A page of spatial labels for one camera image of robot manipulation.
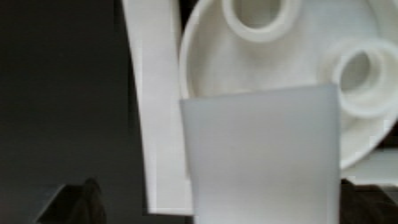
white plastic mold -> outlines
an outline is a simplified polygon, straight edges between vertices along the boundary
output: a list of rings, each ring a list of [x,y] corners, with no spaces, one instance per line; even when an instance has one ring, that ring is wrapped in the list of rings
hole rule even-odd
[[[397,0],[202,0],[187,25],[186,98],[340,85],[342,169],[397,122],[397,27]]]

black background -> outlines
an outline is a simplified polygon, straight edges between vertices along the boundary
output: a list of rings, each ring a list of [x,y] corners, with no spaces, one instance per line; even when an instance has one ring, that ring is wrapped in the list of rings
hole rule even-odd
[[[116,0],[0,1],[0,223],[33,223],[51,189],[97,177],[109,223],[147,214],[131,48]]]

white panel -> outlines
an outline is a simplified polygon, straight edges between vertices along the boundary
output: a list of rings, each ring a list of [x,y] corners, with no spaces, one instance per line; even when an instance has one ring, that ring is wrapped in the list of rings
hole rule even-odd
[[[337,86],[184,101],[198,224],[338,224]]]
[[[125,0],[150,213],[193,214],[180,112],[179,0]]]

circular hole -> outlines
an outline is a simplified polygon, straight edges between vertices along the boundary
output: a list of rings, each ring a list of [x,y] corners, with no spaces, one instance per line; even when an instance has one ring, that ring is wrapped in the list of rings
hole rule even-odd
[[[376,86],[378,71],[372,68],[369,54],[362,52],[351,59],[342,74],[342,92],[346,94],[369,91]]]
[[[271,25],[282,11],[283,0],[235,0],[235,13],[246,26],[264,28]]]

plastic component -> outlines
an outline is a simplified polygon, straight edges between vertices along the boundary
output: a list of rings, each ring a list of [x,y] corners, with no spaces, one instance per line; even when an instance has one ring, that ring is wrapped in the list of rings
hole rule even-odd
[[[139,97],[148,210],[193,214],[180,111],[179,0],[125,0]]]
[[[335,85],[184,101],[198,224],[340,223]]]
[[[235,8],[234,2],[202,0],[191,17],[180,54],[184,97],[337,83],[347,169],[372,152],[398,117],[398,1],[251,0]],[[280,11],[262,14],[262,4],[273,2]],[[241,9],[250,17],[234,13]],[[282,18],[287,24],[273,28]],[[248,21],[269,23],[253,26]]]

